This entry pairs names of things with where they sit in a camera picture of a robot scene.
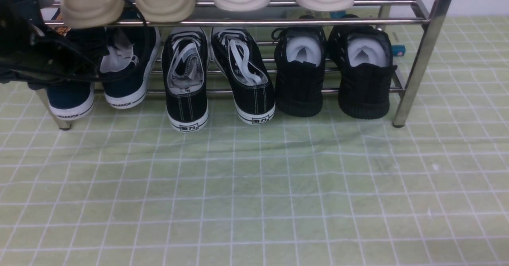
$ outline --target white stitching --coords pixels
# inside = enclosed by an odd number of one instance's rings
[[[180,97],[177,97],[177,101],[179,102],[179,109],[180,109],[180,119],[184,119],[184,110],[182,109],[182,101]]]
[[[253,89],[254,92],[254,111],[255,113],[258,113],[258,96],[256,94],[256,89]]]
[[[263,91],[263,112],[267,112],[267,93],[265,92],[265,88],[262,89]]]
[[[192,104],[191,104],[191,96],[187,96],[187,101],[189,101],[189,109],[191,110],[191,121],[194,121],[194,114],[192,111]]]

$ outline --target canvas sneaker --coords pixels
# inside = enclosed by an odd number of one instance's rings
[[[106,32],[103,27],[90,29],[71,29],[66,38],[75,43],[81,52],[99,65],[102,56],[107,54]],[[66,121],[83,118],[94,105],[94,83],[64,81],[46,88],[49,109],[58,118]]]
[[[161,44],[157,27],[150,27],[149,52],[146,62],[140,62],[144,53],[145,34],[143,27],[107,27],[108,51],[99,67],[99,76],[122,76],[131,70],[138,72],[124,79],[104,82],[106,101],[116,109],[128,109],[140,104],[147,94],[147,81]]]
[[[161,56],[167,113],[180,132],[202,129],[209,119],[207,69],[209,44],[200,27],[175,27]]]
[[[268,122],[276,108],[274,87],[256,41],[242,27],[215,27],[211,41],[214,61],[228,78],[240,119],[251,125]]]

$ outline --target black canvas sneaker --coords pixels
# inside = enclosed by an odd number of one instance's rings
[[[164,43],[161,66],[171,126],[193,132],[209,119],[207,69],[209,44],[200,27],[175,27]]]
[[[71,29],[66,37],[97,65],[107,54],[107,35],[103,27]],[[94,83],[64,81],[48,86],[46,92],[49,109],[56,117],[65,121],[83,118],[94,106]]]
[[[327,38],[322,27],[275,29],[276,106],[296,117],[317,115],[323,106]]]
[[[143,27],[107,27],[109,55],[104,56],[99,76],[121,76],[138,67],[136,74],[119,81],[103,83],[106,101],[117,109],[128,109],[140,104],[147,94],[147,81],[161,44],[157,27],[150,27],[147,62],[140,62],[145,47]]]
[[[387,115],[391,80],[398,68],[392,62],[389,36],[369,25],[337,25],[327,51],[341,71],[341,110],[357,119]]]
[[[256,41],[243,27],[215,27],[211,34],[214,61],[228,78],[240,119],[268,122],[276,108],[274,87]]]

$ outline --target metal shoe rack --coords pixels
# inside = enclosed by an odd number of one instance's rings
[[[380,6],[378,18],[345,18],[345,19],[266,19],[266,20],[184,20],[179,23],[150,23],[156,27],[172,27],[179,25],[213,27],[213,26],[251,26],[251,27],[284,27],[288,25],[376,25],[383,30],[386,25],[421,25],[424,30],[418,52],[416,54],[413,66],[411,68],[408,80],[405,82],[403,76],[399,72],[394,75],[394,86],[391,92],[398,93],[400,96],[400,104],[393,118],[392,125],[401,128],[405,125],[410,109],[414,102],[415,96],[419,89],[422,77],[425,74],[431,53],[434,50],[438,40],[440,30],[445,20],[445,16],[452,0],[435,0],[431,11],[428,11],[422,0],[355,0],[355,6]],[[55,3],[53,7],[59,7],[59,3]],[[391,6],[410,6],[415,17],[410,18],[390,18],[389,12]],[[197,0],[196,7],[214,7],[212,0]],[[269,7],[298,7],[295,1],[288,0],[272,0]],[[46,25],[50,27],[65,27],[62,21],[47,21]],[[112,26],[122,27],[139,27],[142,22],[139,20],[120,20],[111,24]],[[272,42],[258,42],[258,45],[275,45]],[[265,63],[273,63],[273,58],[265,58]],[[154,74],[161,74],[161,71],[153,70]],[[276,70],[269,70],[270,74],[274,74]],[[336,68],[328,68],[326,72],[338,72]],[[219,70],[209,70],[209,74],[218,74]],[[324,89],[324,94],[337,93],[337,88]],[[96,90],[96,93],[102,94],[102,90]],[[228,89],[211,89],[207,90],[208,94],[227,94],[231,93]],[[48,99],[44,90],[37,91],[38,96],[46,106]],[[164,94],[164,90],[148,90],[147,94]],[[62,130],[69,130],[71,123],[62,121],[53,116],[58,127]]]

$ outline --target stainless steel rack leg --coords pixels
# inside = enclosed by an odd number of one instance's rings
[[[396,116],[392,121],[392,125],[396,128],[405,126],[408,114],[414,103],[420,83],[422,82],[422,77],[426,72],[431,54],[435,49],[435,44],[442,30],[445,16],[451,6],[451,1],[452,0],[435,0],[431,12],[429,13],[428,23],[427,25],[423,25],[424,34],[420,41],[419,49],[415,56]]]
[[[52,117],[52,118],[53,118],[53,120],[55,121],[55,123],[56,123],[56,125],[58,126],[58,128],[59,128],[60,130],[63,130],[63,131],[70,130],[70,129],[71,129],[71,122],[69,122],[69,121],[63,121],[63,120],[59,119],[58,117],[56,117],[55,115],[53,115],[53,113],[51,112],[51,110],[49,110],[48,94],[46,94],[46,90],[44,90],[44,89],[39,89],[39,90],[35,91],[35,93],[37,94],[37,96],[39,97],[39,99],[41,100],[41,102],[43,103],[44,107],[46,107],[46,109],[48,110],[49,115],[51,115],[51,117]]]
[[[380,6],[380,12],[378,13],[378,18],[388,18],[390,14],[390,5],[387,6]],[[378,30],[385,30],[385,25],[377,25],[376,29]]]

